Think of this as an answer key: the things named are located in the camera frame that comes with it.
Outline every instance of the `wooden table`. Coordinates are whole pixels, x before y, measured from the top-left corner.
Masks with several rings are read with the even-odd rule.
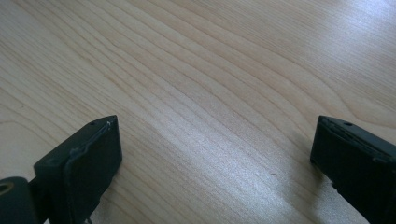
[[[395,144],[390,0],[2,0],[0,177],[117,115],[93,223],[366,223],[309,162],[318,115]]]

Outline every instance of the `wood grain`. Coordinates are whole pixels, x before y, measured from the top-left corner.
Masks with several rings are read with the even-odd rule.
[[[116,114],[94,223],[366,223],[309,163],[318,115],[395,144],[392,1],[3,0],[0,177]]]

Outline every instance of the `black object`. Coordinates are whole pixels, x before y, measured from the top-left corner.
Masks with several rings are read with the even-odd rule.
[[[320,116],[311,161],[370,223],[396,223],[396,146],[349,122]]]
[[[0,223],[84,223],[121,158],[117,116],[85,125],[35,164],[30,183],[22,177],[0,180]]]

